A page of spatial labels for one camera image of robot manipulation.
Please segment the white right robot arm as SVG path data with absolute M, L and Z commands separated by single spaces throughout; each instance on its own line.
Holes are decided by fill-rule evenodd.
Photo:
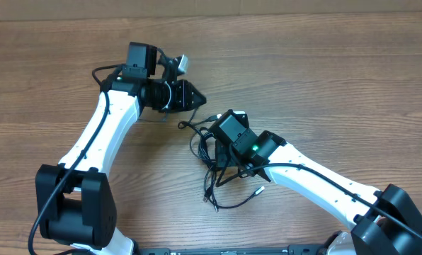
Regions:
M 352 181 L 306 157 L 270 131 L 256 135 L 242 112 L 228 110 L 210 126 L 239 168 L 304 196 L 340 221 L 327 254 L 422 254 L 422 214 L 394 184 L 383 191 Z

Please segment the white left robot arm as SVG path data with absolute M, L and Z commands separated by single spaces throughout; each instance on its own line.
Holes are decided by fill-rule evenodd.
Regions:
M 117 227 L 110 169 L 128 130 L 144 108 L 165 114 L 195 111 L 207 101 L 183 79 L 186 55 L 168 57 L 156 46 L 131 42 L 122 64 L 108 65 L 98 104 L 75 145 L 55 165 L 43 164 L 35 176 L 38 216 L 35 233 L 67 245 L 68 254 L 139 254 L 138 244 Z

